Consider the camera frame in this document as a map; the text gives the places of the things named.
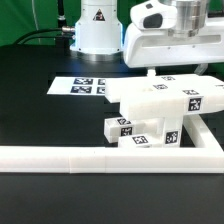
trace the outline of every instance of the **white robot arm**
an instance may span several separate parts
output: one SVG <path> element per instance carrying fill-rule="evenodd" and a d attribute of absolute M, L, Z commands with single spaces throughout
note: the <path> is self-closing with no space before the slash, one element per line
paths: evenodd
<path fill-rule="evenodd" d="M 113 60 L 123 51 L 122 24 L 117 19 L 117 0 L 82 0 L 76 22 L 76 40 L 70 47 L 78 57 Z"/>

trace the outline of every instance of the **black table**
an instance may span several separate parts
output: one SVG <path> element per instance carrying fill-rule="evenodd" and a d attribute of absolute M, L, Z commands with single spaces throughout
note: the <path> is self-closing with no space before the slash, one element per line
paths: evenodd
<path fill-rule="evenodd" d="M 146 73 L 122 60 L 77 60 L 54 46 L 1 47 L 0 60 L 0 145 L 107 145 L 103 121 L 119 105 L 47 95 L 53 78 Z M 222 118 L 221 112 L 205 117 L 220 144 Z M 0 223 L 223 224 L 223 189 L 223 175 L 0 174 Z"/>

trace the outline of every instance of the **sticker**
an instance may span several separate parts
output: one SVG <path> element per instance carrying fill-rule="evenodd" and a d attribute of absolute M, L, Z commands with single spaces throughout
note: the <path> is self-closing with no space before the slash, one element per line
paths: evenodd
<path fill-rule="evenodd" d="M 168 87 L 167 86 L 165 86 L 165 85 L 163 85 L 163 84 L 161 84 L 161 85 L 153 85 L 156 89 L 159 89 L 159 90 L 161 90 L 161 89 L 168 89 Z"/>
<path fill-rule="evenodd" d="M 101 10 L 99 9 L 98 12 L 96 13 L 96 15 L 93 18 L 94 21 L 105 21 L 105 18 L 103 16 L 103 13 L 101 12 Z"/>
<path fill-rule="evenodd" d="M 76 78 L 74 81 L 74 85 L 92 85 L 93 79 L 85 79 L 85 78 Z"/>
<path fill-rule="evenodd" d="M 163 76 L 161 77 L 162 79 L 166 80 L 166 81 L 173 81 L 176 80 L 175 78 L 173 78 L 172 76 Z"/>
<path fill-rule="evenodd" d="M 178 142 L 178 131 L 172 131 L 166 133 L 166 141 L 165 144 L 175 144 Z"/>
<path fill-rule="evenodd" d="M 97 94 L 105 94 L 105 87 L 97 87 Z"/>
<path fill-rule="evenodd" d="M 145 136 L 137 136 L 137 137 L 132 137 L 136 145 L 141 145 L 145 143 L 149 143 L 148 140 L 145 138 Z"/>
<path fill-rule="evenodd" d="M 73 86 L 71 93 L 90 94 L 92 91 L 91 86 Z"/>
<path fill-rule="evenodd" d="M 188 111 L 200 111 L 201 109 L 202 98 L 192 98 L 189 101 Z"/>
<path fill-rule="evenodd" d="M 198 92 L 196 92 L 195 90 L 183 90 L 184 93 L 186 93 L 187 95 L 199 95 Z"/>
<path fill-rule="evenodd" d="M 98 80 L 98 85 L 99 86 L 105 86 L 105 84 L 106 84 L 106 79 L 99 79 Z"/>
<path fill-rule="evenodd" d="M 121 128 L 121 136 L 132 135 L 132 127 Z"/>
<path fill-rule="evenodd" d="M 125 118 L 119 118 L 119 119 L 117 119 L 117 121 L 120 125 L 131 124 L 131 122 L 127 121 Z"/>

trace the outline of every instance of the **paper with markers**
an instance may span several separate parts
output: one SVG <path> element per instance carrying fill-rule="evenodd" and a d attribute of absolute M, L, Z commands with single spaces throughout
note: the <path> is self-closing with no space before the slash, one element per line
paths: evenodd
<path fill-rule="evenodd" d="M 104 96 L 105 79 L 86 77 L 55 77 L 47 94 Z"/>

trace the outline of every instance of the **warning label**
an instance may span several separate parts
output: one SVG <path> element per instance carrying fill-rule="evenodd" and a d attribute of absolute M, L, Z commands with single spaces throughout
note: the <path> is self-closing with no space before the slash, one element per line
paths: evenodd
<path fill-rule="evenodd" d="M 105 18 L 103 16 L 103 13 L 101 12 L 101 10 L 99 9 L 98 12 L 96 13 L 96 15 L 93 18 L 94 21 L 105 21 Z"/>

